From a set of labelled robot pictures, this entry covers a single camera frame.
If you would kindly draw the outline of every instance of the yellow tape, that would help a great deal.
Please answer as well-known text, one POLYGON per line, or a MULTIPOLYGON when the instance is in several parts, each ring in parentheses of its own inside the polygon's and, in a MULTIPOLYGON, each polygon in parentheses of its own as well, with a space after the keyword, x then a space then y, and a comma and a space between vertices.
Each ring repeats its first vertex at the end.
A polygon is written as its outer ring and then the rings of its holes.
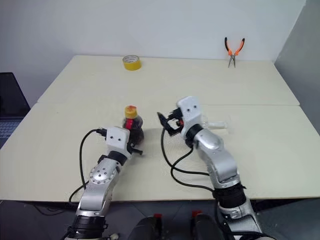
POLYGON ((140 59, 136 55, 125 56, 122 59, 122 61, 123 61, 125 69, 127 69, 127 70, 134 71, 134 70, 141 68, 140 59))

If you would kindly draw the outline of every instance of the robotic arm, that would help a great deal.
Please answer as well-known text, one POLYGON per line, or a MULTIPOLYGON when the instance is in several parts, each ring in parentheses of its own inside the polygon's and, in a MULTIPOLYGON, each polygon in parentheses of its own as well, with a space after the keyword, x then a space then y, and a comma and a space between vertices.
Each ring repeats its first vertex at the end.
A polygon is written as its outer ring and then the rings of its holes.
POLYGON ((81 197, 76 217, 69 227, 65 240, 102 238, 107 228, 105 216, 107 214, 112 191, 119 179, 119 173, 134 149, 129 143, 130 131, 120 127, 106 129, 105 142, 107 155, 102 155, 98 164, 90 171, 90 179, 81 197))
POLYGON ((201 109, 194 96, 188 96, 176 104, 168 118, 158 112, 160 123, 170 136, 181 133, 185 143, 195 146, 200 158, 205 162, 214 187, 214 198, 218 201, 218 209, 224 217, 224 232, 239 232, 233 239, 252 235, 264 237, 250 199, 246 197, 240 182, 237 164, 233 156, 224 148, 224 141, 208 129, 202 128, 201 109), (171 127, 169 121, 174 120, 177 128, 171 127))

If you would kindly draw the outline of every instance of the black wire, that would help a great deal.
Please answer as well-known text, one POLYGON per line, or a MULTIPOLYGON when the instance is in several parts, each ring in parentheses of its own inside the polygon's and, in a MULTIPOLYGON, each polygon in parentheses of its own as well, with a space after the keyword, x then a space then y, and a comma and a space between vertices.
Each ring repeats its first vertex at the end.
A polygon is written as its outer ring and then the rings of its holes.
POLYGON ((205 189, 205 190, 208 190, 208 191, 214 193, 215 191, 214 191, 213 189, 211 189, 210 187, 202 186, 202 185, 194 185, 194 184, 185 183, 185 182, 182 182, 182 181, 178 180, 178 179, 174 176, 175 166, 176 166, 180 161, 182 161, 182 160, 185 159, 187 156, 189 156, 189 155, 193 152, 193 150, 194 150, 194 148, 192 147, 189 152, 187 152, 185 155, 183 155, 183 156, 180 157, 177 161, 175 161, 174 164, 172 164, 172 167, 171 167, 171 169, 170 169, 171 177, 172 177, 178 184, 181 184, 181 185, 183 185, 183 186, 187 186, 187 187, 191 187, 191 188, 205 189))
POLYGON ((69 197, 69 200, 68 200, 68 203, 72 204, 72 198, 73 196, 80 190, 82 189, 84 186, 81 185, 80 187, 78 187, 76 190, 74 190, 73 193, 71 193, 70 197, 69 197))
POLYGON ((81 176, 81 182, 82 182, 82 187, 84 189, 86 189, 86 183, 85 183, 85 177, 84 177, 84 171, 82 168, 82 148, 84 146, 85 140, 86 138, 91 134, 94 133, 96 131, 98 131, 99 129, 92 129, 90 130, 86 135, 84 135, 81 144, 80 144, 80 150, 79 150, 79 166, 80 166, 80 176, 81 176))
POLYGON ((167 157, 167 154, 166 154, 166 151, 165 151, 165 145, 164 145, 164 136, 165 136, 165 131, 166 129, 163 128, 162 129, 162 132, 161 132, 161 139, 160 139, 160 142, 161 142, 161 151, 162 151, 162 155, 164 157, 164 160, 166 161, 166 163, 174 170, 178 171, 178 172, 181 172, 181 173, 185 173, 185 174, 199 174, 199 175, 205 175, 205 176, 209 176, 208 173, 206 172, 201 172, 201 171, 186 171, 186 170, 183 170, 183 169, 179 169, 175 166, 173 166, 169 160, 168 160, 168 157, 167 157))
POLYGON ((55 215, 63 214, 65 212, 65 211, 60 211, 60 212, 49 214, 49 213, 45 213, 45 212, 41 211, 36 205, 32 205, 32 206, 34 206, 34 208, 44 216, 55 216, 55 215))

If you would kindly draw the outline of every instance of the plastic bottle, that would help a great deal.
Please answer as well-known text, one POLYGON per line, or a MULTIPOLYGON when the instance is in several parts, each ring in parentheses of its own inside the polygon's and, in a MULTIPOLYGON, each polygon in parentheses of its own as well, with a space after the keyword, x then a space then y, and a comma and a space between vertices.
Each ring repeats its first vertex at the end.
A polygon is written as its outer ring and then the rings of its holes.
POLYGON ((144 121, 137 113, 136 106, 126 106, 124 109, 125 119, 123 120, 122 127, 130 130, 129 141, 134 147, 139 145, 145 138, 144 131, 142 130, 142 124, 144 121))
POLYGON ((208 117, 202 115, 202 126, 205 129, 227 129, 228 124, 225 121, 208 122, 208 117))

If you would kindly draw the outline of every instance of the orange pliers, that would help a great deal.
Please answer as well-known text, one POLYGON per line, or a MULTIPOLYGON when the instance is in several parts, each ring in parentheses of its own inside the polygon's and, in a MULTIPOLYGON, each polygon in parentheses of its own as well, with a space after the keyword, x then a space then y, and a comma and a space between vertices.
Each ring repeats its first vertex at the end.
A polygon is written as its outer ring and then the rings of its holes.
POLYGON ((237 51, 235 51, 234 54, 232 54, 232 51, 231 51, 230 47, 228 46, 228 39, 227 39, 227 37, 224 38, 224 46, 225 46, 226 50, 228 51, 228 55, 230 56, 228 68, 230 67, 231 60, 233 60, 234 67, 236 67, 236 56, 238 56, 239 52, 244 47, 244 45, 245 45, 245 39, 242 38, 240 47, 237 49, 237 51))

